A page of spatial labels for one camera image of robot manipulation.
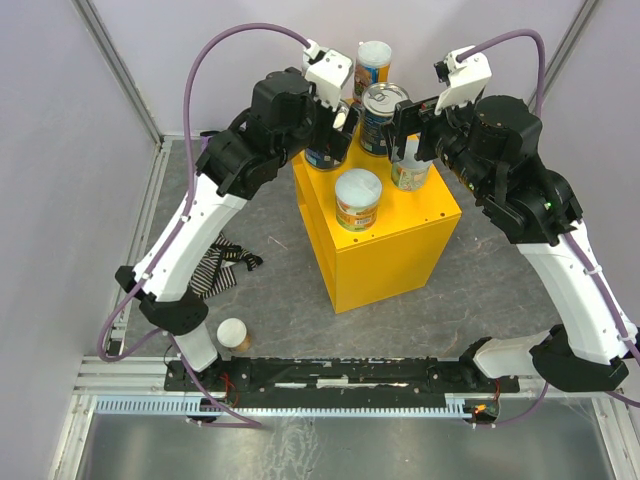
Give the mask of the blue yellow tin can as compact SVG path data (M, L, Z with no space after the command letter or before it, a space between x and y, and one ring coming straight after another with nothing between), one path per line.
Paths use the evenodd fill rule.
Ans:
M390 121L399 102L409 99L407 91L391 82L368 86L362 96L363 116L360 127L360 145L370 155L385 156L386 140L381 125Z

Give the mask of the wide yellow label can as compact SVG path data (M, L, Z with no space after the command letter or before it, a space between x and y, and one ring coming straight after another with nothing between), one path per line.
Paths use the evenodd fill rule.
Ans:
M336 219L351 232L370 229L377 220L382 182L373 172L354 168L337 179L335 184Z

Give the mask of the yellow cabinet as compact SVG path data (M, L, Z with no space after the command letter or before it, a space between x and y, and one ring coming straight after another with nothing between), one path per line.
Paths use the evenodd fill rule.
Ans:
M437 168L415 192L399 190L385 157L369 155L355 138L343 165L313 168L292 160L299 211L334 311L343 313L425 286L461 217L461 209ZM374 225L352 232L336 219L335 182L353 168L382 183Z

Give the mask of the clear jar orange contents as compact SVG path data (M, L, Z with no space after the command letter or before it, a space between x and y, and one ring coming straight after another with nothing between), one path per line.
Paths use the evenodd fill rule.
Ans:
M218 342L232 352L246 352L251 346L249 330L238 318L228 318L221 322L216 336Z

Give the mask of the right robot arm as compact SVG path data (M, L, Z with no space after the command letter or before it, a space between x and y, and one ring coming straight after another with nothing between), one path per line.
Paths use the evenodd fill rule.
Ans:
M547 332L488 338L467 353L488 378L538 376L564 392L614 392L639 352L591 249L583 210L569 182L538 153L541 119L520 99L497 95L438 111L438 100L399 102L382 127L391 161L409 136L415 159L449 168L476 206L527 259L560 318Z

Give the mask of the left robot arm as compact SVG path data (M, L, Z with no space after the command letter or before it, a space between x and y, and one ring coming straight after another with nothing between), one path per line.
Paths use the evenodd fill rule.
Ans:
M218 358L204 325L205 302L189 282L224 226L278 170L305 149L345 156L358 120L350 110L345 126L334 121L351 67L320 64L305 72L272 72L253 89L249 108L215 134L196 163L194 195L186 196L149 254L122 266L118 284L140 302L156 327L173 336L183 359L201 372Z

